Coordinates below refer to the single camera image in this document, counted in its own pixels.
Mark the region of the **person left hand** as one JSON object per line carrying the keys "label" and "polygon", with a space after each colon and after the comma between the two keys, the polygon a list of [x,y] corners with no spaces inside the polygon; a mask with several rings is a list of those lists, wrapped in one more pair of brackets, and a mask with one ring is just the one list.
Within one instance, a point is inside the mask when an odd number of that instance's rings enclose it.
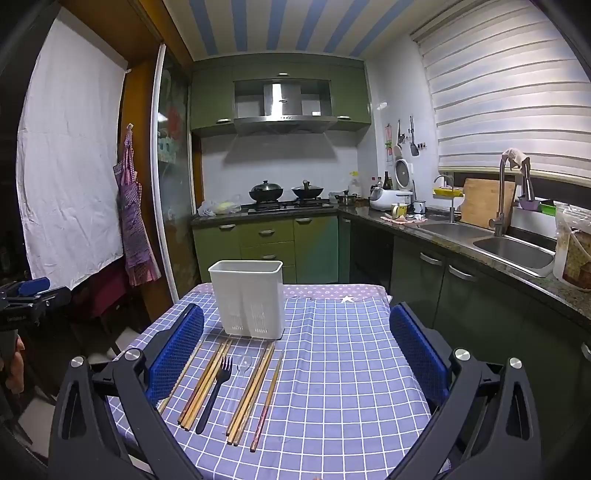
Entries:
{"label": "person left hand", "polygon": [[22,352],[25,350],[24,344],[19,336],[16,336],[15,351],[12,355],[7,370],[5,381],[6,387],[13,394],[21,394],[24,391],[24,360]]}

